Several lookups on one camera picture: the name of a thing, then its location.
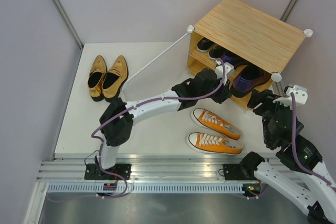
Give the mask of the purple loafer shoe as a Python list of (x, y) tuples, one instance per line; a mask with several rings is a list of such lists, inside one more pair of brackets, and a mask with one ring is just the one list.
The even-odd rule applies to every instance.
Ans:
[(255, 65), (247, 65), (233, 80), (230, 92), (233, 96), (242, 98), (255, 87), (267, 83), (270, 77), (271, 73)]
[(248, 65), (249, 62), (242, 57), (238, 56), (237, 54), (231, 52), (231, 51), (226, 51), (223, 56), (222, 56), (222, 61), (224, 63), (229, 63), (231, 64), (234, 68), (237, 68), (239, 66), (243, 65)]

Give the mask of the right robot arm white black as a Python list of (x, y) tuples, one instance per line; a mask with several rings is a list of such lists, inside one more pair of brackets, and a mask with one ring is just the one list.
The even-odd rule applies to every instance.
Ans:
[(308, 99), (305, 88), (287, 86), (280, 97), (270, 90), (251, 93), (247, 104), (262, 117), (264, 143), (270, 150), (279, 149), (276, 157), (305, 183), (301, 187), (278, 172), (259, 154), (248, 153), (239, 163), (245, 179), (258, 179), (295, 204), (309, 223), (335, 223), (335, 181), (322, 155), (301, 136), (304, 125), (297, 119), (297, 107)]

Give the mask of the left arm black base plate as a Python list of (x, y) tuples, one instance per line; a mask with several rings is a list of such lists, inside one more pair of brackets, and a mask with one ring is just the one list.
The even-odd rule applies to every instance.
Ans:
[[(114, 167), (107, 169), (107, 171), (109, 173), (118, 174), (125, 180), (129, 180), (131, 164), (116, 164)], [(101, 171), (98, 164), (87, 164), (84, 180), (121, 180), (121, 178)]]

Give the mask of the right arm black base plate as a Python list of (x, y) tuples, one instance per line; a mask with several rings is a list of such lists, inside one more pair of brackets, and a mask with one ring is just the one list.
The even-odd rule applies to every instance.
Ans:
[(223, 167), (217, 171), (217, 174), (224, 177), (227, 181), (246, 179), (239, 164), (223, 164)]

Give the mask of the black canvas sneaker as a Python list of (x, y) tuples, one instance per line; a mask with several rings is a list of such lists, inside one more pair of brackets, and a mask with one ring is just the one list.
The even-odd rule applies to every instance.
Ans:
[(209, 52), (208, 55), (212, 60), (216, 60), (218, 58), (222, 58), (225, 55), (225, 52), (227, 51), (226, 48), (215, 45)]
[(208, 52), (215, 43), (205, 37), (203, 37), (196, 45), (196, 49), (199, 52)]

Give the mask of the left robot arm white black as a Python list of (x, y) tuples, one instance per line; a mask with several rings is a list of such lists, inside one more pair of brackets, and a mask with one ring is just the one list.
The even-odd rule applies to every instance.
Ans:
[(230, 98), (228, 77), (232, 72), (234, 67), (224, 64), (215, 70), (203, 69), (195, 77), (148, 99), (132, 102), (113, 99), (99, 119), (100, 126), (91, 135), (101, 142), (97, 174), (102, 179), (113, 177), (119, 147), (130, 138), (136, 124), (163, 113), (191, 108), (202, 99), (223, 103)]

